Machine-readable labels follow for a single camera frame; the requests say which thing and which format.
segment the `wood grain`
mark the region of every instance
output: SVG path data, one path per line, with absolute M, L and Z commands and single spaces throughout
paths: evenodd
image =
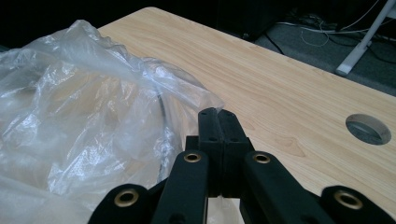
M 242 123 L 256 150 L 272 153 L 306 189 L 356 189 L 396 218 L 396 98 L 193 21 L 144 8 L 99 29 L 139 57 L 197 77 Z M 352 114 L 380 119 L 383 146 L 346 128 Z

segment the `desk leg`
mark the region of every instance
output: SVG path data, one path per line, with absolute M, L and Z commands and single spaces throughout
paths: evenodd
M 349 53 L 349 55 L 344 59 L 344 61 L 337 67 L 335 74 L 346 77 L 352 70 L 353 66 L 358 62 L 363 53 L 367 50 L 367 47 L 371 44 L 371 38 L 375 34 L 378 27 L 381 25 L 382 21 L 387 17 L 396 0 L 388 0 L 384 5 L 382 10 L 376 17 L 373 25 L 370 27 L 367 34 L 364 36 L 363 40 Z

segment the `wire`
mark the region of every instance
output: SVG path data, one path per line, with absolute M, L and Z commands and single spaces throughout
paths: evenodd
M 325 34 L 325 35 L 327 36 L 327 39 L 326 39 L 326 41 L 325 41 L 323 44 L 321 44 L 321 45 L 316 45 L 316 44 L 311 44 L 311 43 L 306 42 L 306 41 L 304 40 L 304 37 L 303 37 L 303 31 L 301 31 L 300 38 L 304 41 L 305 44 L 310 45 L 310 46 L 313 46 L 313 47 L 318 47 L 318 48 L 320 48 L 320 47 L 325 46 L 325 45 L 329 42 L 329 39 L 330 39 L 330 37 L 329 37 L 328 34 L 326 34 L 326 33 L 323 33 L 323 34 Z
M 388 20 L 388 21 L 384 21 L 380 26 L 385 25 L 387 23 L 389 23 L 390 21 L 393 21 L 394 19 Z M 368 29 L 364 29 L 364 30 L 357 30 L 357 31 L 335 31 L 335 30 L 318 30 L 318 29 L 311 29 L 311 28 L 307 28 L 307 27 L 303 27 L 300 24 L 294 24 L 294 23 L 289 23 L 289 22 L 284 22 L 284 21 L 280 21 L 277 22 L 276 24 L 282 24 L 282 25 L 289 25 L 289 26 L 297 26 L 300 27 L 301 29 L 305 29 L 311 32 L 316 32 L 316 33 L 322 33 L 322 34 L 329 34 L 329 35 L 343 35 L 343 34 L 354 34 L 354 33 L 361 33 L 361 32 L 366 32 L 368 31 L 370 28 Z
M 396 39 L 390 38 L 388 36 L 379 35 L 379 34 L 375 34 L 372 39 L 374 39 L 378 42 L 389 43 L 393 47 L 396 48 Z
M 384 62 L 384 63 L 393 63 L 393 64 L 396 64 L 396 62 L 389 61 L 389 60 L 386 60 L 386 59 L 383 59 L 383 58 L 379 57 L 379 56 L 375 53 L 375 51 L 373 51 L 373 49 L 372 49 L 371 46 L 367 46 L 367 49 L 370 50 L 370 52 L 373 54 L 373 56 L 374 56 L 375 58 L 377 58 L 379 61 L 382 61 L 382 62 Z
M 336 23 L 327 23 L 320 17 L 316 15 L 305 15 L 302 17 L 291 17 L 291 19 L 285 18 L 286 21 L 288 21 L 291 24 L 300 24 L 304 25 L 307 28 L 312 28 L 312 27 L 319 27 L 321 26 L 321 29 L 331 29 L 335 30 L 337 24 Z
M 341 30 L 345 30 L 345 29 L 347 29 L 347 28 L 349 28 L 349 27 L 355 25 L 355 24 L 358 23 L 359 21 L 361 21 L 361 19 L 363 19 L 363 18 L 373 9 L 373 7 L 375 7 L 375 5 L 376 5 L 378 2 L 379 2 L 379 0 L 376 0 L 376 2 L 370 7 L 370 9 L 369 9 L 368 11 L 366 11 L 366 13 L 364 13 L 364 15 L 362 15 L 357 21 L 353 22 L 352 24 L 350 24 L 350 25 L 348 25 L 348 26 L 346 26 L 346 27 L 343 27 Z
M 358 44 L 358 43 L 356 43 L 356 44 L 343 44 L 343 43 L 340 43 L 340 42 L 338 42 L 338 41 L 335 41 L 333 38 L 331 38 L 331 37 L 329 37 L 329 40 L 330 41 L 332 41 L 334 44 L 336 44 L 336 45 L 340 45 L 340 46 L 344 46 L 344 47 L 356 47 L 356 45 Z
M 264 35 L 271 42 L 271 44 L 273 44 L 277 48 L 277 50 L 279 50 L 279 53 L 285 55 L 285 53 L 283 53 L 282 49 L 270 38 L 270 36 L 267 33 L 265 33 Z

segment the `plastic bag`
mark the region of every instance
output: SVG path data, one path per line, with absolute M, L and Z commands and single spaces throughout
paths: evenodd
M 86 21 L 0 54 L 0 223 L 87 223 L 116 186 L 166 178 L 197 113 L 222 106 Z

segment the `gray carpet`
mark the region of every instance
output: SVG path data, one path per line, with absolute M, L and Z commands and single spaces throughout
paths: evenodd
M 286 56 L 333 73 L 335 76 L 335 69 L 354 48 L 343 45 L 358 44 L 357 40 L 343 35 L 330 35 L 331 40 L 328 40 L 325 34 L 284 24 L 275 24 L 266 33 Z M 279 52 L 266 35 L 262 35 L 254 43 Z M 396 47 L 390 43 L 373 42 L 345 78 L 396 96 Z

